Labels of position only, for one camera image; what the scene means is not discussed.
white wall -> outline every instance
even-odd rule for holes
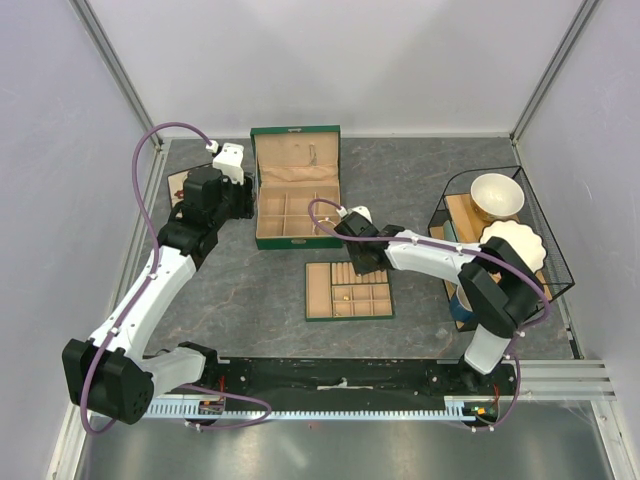
[[[156,123],[407,135],[510,131],[580,0],[91,4]]]
[[[34,480],[68,402],[62,348],[104,319],[130,241],[142,132],[67,1],[3,2],[0,65],[0,465]]]
[[[578,341],[640,445],[640,4],[601,2],[525,131],[526,171],[576,277]]]

metal floor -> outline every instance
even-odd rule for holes
[[[117,424],[85,445],[76,480],[612,480],[588,404],[519,404],[494,433],[435,422],[282,420],[197,433]]]

green jewelry box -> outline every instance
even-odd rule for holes
[[[305,265],[305,318],[308,322],[394,318],[387,272],[356,275],[351,262]]]
[[[253,128],[251,143],[258,249],[341,248],[342,241],[318,229],[307,212],[314,198],[340,203],[340,126]],[[328,225],[340,221],[330,205],[316,205],[315,213]]]

white bowl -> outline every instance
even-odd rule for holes
[[[485,220],[504,220],[524,206],[520,185],[500,173],[486,173],[476,178],[471,184],[471,199]]]

black rail base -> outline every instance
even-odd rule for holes
[[[445,396],[493,397],[494,385],[513,395],[515,387],[511,365],[478,377],[456,360],[230,357],[208,361],[203,378],[201,386],[302,412],[442,409]],[[247,407],[227,400],[227,410]]]

